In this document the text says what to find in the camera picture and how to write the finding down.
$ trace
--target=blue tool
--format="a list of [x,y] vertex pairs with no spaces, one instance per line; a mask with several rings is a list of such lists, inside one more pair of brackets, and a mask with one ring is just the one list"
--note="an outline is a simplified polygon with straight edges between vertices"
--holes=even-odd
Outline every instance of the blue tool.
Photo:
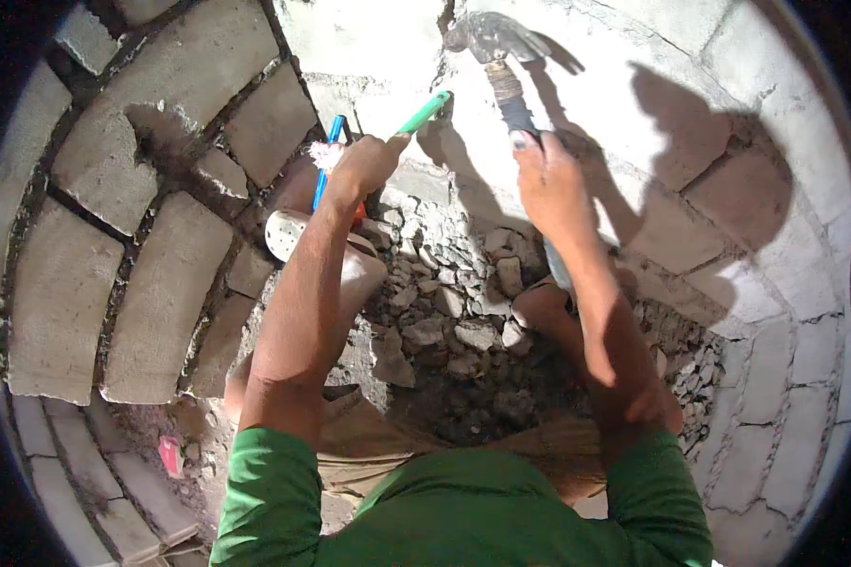
[[[344,128],[344,115],[338,114],[331,122],[331,131],[328,134],[328,143],[335,143],[340,138],[340,131]],[[318,209],[318,201],[321,200],[321,194],[325,192],[325,184],[328,183],[328,176],[325,170],[318,170],[318,184],[315,187],[315,198],[312,200],[312,210]]]

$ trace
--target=green shirt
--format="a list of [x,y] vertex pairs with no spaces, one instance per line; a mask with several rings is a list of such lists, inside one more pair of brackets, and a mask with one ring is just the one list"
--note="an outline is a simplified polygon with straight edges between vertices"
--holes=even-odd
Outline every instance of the green shirt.
[[677,439],[644,437],[608,473],[608,520],[584,520],[522,458],[487,449],[394,471],[340,532],[319,536],[321,479],[303,441],[238,434],[211,564],[692,565],[712,563]]

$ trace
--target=hammer head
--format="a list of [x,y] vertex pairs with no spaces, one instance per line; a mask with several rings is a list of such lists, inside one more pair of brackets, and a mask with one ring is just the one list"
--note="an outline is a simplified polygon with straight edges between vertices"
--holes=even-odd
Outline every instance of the hammer head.
[[498,12],[464,15],[444,34],[443,42],[444,48],[452,52],[468,47],[482,64],[503,60],[508,53],[519,62],[529,62],[552,52],[536,34]]

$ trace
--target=hand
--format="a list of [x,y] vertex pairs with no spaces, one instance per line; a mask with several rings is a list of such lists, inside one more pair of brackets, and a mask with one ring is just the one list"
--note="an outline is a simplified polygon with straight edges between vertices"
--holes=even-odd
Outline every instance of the hand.
[[528,131],[515,130],[511,142],[520,164],[520,200],[539,232],[552,243],[575,228],[594,232],[582,169],[561,141],[544,131],[540,146]]
[[331,172],[329,187],[325,195],[337,195],[334,185],[340,187],[356,201],[362,200],[372,191],[385,184],[397,169],[400,153],[410,143],[409,134],[397,134],[387,142],[374,136],[363,136],[358,142],[347,146],[338,165]]

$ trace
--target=green chisel handle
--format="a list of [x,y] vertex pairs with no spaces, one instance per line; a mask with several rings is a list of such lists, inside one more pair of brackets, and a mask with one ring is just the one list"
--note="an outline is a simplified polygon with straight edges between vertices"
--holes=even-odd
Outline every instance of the green chisel handle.
[[441,107],[444,106],[444,103],[451,100],[451,94],[447,91],[442,91],[441,93],[433,96],[428,103],[419,109],[419,112],[413,115],[413,118],[407,120],[407,123],[400,127],[400,130],[397,130],[398,134],[410,134],[413,135],[422,128],[422,125],[425,124],[428,119],[432,118],[436,112],[441,110]]

